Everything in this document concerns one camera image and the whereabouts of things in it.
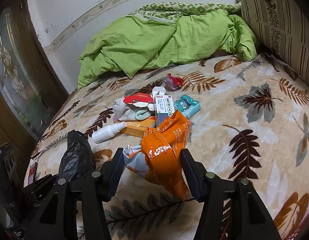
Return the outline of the black plastic bag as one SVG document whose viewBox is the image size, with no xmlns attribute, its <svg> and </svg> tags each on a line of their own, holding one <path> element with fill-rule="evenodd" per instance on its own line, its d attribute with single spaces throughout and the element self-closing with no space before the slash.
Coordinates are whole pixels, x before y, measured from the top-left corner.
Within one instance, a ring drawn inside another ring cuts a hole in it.
<svg viewBox="0 0 309 240">
<path fill-rule="evenodd" d="M 67 150 L 60 162 L 58 177 L 75 181 L 93 172 L 96 168 L 94 155 L 88 137 L 80 131 L 68 133 Z"/>
</svg>

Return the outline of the white spray bottle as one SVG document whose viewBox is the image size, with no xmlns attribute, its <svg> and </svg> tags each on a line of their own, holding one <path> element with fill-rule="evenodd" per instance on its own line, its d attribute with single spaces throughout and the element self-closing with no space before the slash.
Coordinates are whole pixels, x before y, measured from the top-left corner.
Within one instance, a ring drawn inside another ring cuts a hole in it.
<svg viewBox="0 0 309 240">
<path fill-rule="evenodd" d="M 92 140 L 96 143 L 99 144 L 103 141 L 106 141 L 112 137 L 114 137 L 117 133 L 119 133 L 121 130 L 127 127 L 126 122 L 118 122 L 106 127 L 103 127 L 99 129 L 96 132 L 93 132 L 91 137 Z"/>
</svg>

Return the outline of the orange snack wrapper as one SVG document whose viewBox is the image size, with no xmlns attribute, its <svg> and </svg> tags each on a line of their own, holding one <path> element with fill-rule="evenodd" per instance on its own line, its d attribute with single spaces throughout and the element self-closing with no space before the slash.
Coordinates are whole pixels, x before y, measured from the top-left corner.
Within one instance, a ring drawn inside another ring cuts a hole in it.
<svg viewBox="0 0 309 240">
<path fill-rule="evenodd" d="M 123 149 L 126 168 L 185 201 L 189 189 L 182 175 L 180 152 L 186 148 L 190 130 L 191 122 L 176 110 L 157 128 L 146 128 L 140 145 Z"/>
</svg>

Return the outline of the orange ointment box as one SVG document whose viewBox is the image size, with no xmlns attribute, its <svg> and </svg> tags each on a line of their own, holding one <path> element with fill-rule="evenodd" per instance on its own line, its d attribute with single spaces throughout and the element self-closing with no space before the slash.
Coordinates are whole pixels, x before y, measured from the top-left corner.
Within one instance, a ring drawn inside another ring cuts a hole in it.
<svg viewBox="0 0 309 240">
<path fill-rule="evenodd" d="M 142 138 L 146 128 L 155 126 L 155 117 L 149 116 L 145 120 L 127 121 L 127 127 L 121 130 L 121 133 Z"/>
</svg>

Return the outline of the white sock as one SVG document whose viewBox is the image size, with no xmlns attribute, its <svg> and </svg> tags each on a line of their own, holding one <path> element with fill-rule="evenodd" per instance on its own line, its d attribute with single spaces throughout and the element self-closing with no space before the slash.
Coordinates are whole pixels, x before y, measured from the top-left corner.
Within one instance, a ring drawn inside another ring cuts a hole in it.
<svg viewBox="0 0 309 240">
<path fill-rule="evenodd" d="M 148 107 L 141 108 L 124 103 L 123 98 L 116 99 L 112 108 L 118 121 L 145 120 L 153 114 L 153 111 L 150 111 Z"/>
</svg>

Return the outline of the teal tissue pack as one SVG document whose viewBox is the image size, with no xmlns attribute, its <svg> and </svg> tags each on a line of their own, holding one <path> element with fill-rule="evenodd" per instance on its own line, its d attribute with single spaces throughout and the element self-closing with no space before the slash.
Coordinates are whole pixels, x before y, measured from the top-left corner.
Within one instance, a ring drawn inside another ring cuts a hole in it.
<svg viewBox="0 0 309 240">
<path fill-rule="evenodd" d="M 184 117 L 190 119 L 201 110 L 200 102 L 188 95 L 182 95 L 175 103 L 174 109 L 180 111 Z"/>
</svg>

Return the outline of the white blue box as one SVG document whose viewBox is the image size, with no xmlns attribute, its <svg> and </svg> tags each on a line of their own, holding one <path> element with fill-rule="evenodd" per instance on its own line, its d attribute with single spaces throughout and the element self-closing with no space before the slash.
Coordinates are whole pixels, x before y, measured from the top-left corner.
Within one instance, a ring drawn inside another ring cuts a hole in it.
<svg viewBox="0 0 309 240">
<path fill-rule="evenodd" d="M 152 97 L 154 100 L 156 126 L 158 127 L 166 118 L 173 115 L 175 111 L 173 98 L 166 93 L 164 87 L 154 87 L 152 89 Z"/>
</svg>

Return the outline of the red white torn wrapper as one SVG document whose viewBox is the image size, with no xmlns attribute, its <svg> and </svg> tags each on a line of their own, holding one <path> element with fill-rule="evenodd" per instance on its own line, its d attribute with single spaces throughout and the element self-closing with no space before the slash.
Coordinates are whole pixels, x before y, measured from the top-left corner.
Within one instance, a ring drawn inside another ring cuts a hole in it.
<svg viewBox="0 0 309 240">
<path fill-rule="evenodd" d="M 124 97 L 123 102 L 135 107 L 145 108 L 154 103 L 154 100 L 150 94 L 138 92 L 133 95 Z"/>
</svg>

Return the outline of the wooden door with glass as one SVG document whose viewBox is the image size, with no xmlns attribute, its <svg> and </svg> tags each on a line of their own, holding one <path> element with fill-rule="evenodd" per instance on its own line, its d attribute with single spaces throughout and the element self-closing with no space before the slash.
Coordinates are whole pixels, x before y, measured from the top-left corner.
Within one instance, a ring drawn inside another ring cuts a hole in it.
<svg viewBox="0 0 309 240">
<path fill-rule="evenodd" d="M 8 0 L 0 13 L 0 146 L 11 143 L 20 180 L 67 98 L 39 44 L 27 0 Z"/>
</svg>

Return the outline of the red purple candy wrapper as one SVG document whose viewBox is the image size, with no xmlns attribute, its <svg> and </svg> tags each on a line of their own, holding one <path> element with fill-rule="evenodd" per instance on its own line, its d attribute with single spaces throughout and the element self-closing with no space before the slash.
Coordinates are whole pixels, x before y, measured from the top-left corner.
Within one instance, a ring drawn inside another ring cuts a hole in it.
<svg viewBox="0 0 309 240">
<path fill-rule="evenodd" d="M 184 80 L 181 77 L 172 76 L 171 73 L 166 74 L 165 85 L 170 91 L 178 90 L 183 83 Z"/>
</svg>

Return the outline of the green quilt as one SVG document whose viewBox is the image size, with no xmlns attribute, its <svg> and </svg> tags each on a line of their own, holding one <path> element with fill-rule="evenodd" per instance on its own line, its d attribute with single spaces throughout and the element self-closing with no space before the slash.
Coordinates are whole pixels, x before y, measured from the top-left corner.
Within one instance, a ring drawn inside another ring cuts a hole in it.
<svg viewBox="0 0 309 240">
<path fill-rule="evenodd" d="M 132 78 L 142 69 L 187 64 L 219 50 L 251 61 L 259 41 L 240 11 L 240 4 L 144 5 L 89 40 L 78 58 L 78 87 L 86 87 L 106 72 L 124 72 Z"/>
</svg>

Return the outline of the striped beige bolster pillow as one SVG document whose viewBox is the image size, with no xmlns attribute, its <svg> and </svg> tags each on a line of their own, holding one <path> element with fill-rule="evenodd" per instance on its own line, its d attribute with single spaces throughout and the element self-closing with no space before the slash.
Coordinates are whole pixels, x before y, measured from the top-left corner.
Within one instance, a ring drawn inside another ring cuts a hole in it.
<svg viewBox="0 0 309 240">
<path fill-rule="evenodd" d="M 309 85 L 309 22 L 294 0 L 241 0 L 258 39 Z"/>
</svg>

